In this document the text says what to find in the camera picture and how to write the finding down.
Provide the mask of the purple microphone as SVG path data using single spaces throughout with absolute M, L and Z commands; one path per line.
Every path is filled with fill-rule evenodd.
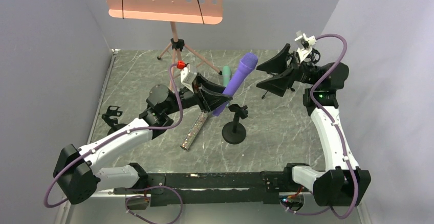
M 240 59 L 238 67 L 225 87 L 223 94 L 232 98 L 247 76 L 256 68 L 257 63 L 258 57 L 256 55 L 246 53 Z

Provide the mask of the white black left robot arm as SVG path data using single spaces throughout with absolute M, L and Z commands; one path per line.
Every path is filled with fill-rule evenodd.
M 178 126 L 180 121 L 171 119 L 171 114 L 179 113 L 182 118 L 183 111 L 192 106 L 208 113 L 220 108 L 232 100 L 225 89 L 200 73 L 183 79 L 183 87 L 174 91 L 162 84 L 153 86 L 146 100 L 147 108 L 137 118 L 126 125 L 115 125 L 112 133 L 92 144 L 64 147 L 54 168 L 53 183 L 73 205 L 102 190 L 144 189 L 148 175 L 139 164 L 109 168 L 111 159 Z

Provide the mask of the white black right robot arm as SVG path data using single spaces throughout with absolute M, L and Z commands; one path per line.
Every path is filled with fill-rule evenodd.
M 289 163 L 278 184 L 306 188 L 319 206 L 355 207 L 366 192 L 371 175 L 360 169 L 340 123 L 336 92 L 344 87 L 349 67 L 340 60 L 319 66 L 319 60 L 320 53 L 313 47 L 291 51 L 289 44 L 262 64 L 255 55 L 248 53 L 240 60 L 228 84 L 212 91 L 232 97 L 253 70 L 270 74 L 270 78 L 259 82 L 257 87 L 277 96 L 283 96 L 295 82 L 308 84 L 303 105 L 318 132 L 326 169 L 320 172 L 307 164 Z

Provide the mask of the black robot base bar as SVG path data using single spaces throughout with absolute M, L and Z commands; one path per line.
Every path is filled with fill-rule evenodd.
M 150 173 L 148 190 L 118 187 L 115 195 L 143 195 L 152 207 L 184 204 L 263 203 L 279 204 L 302 186 L 282 171 L 226 173 Z

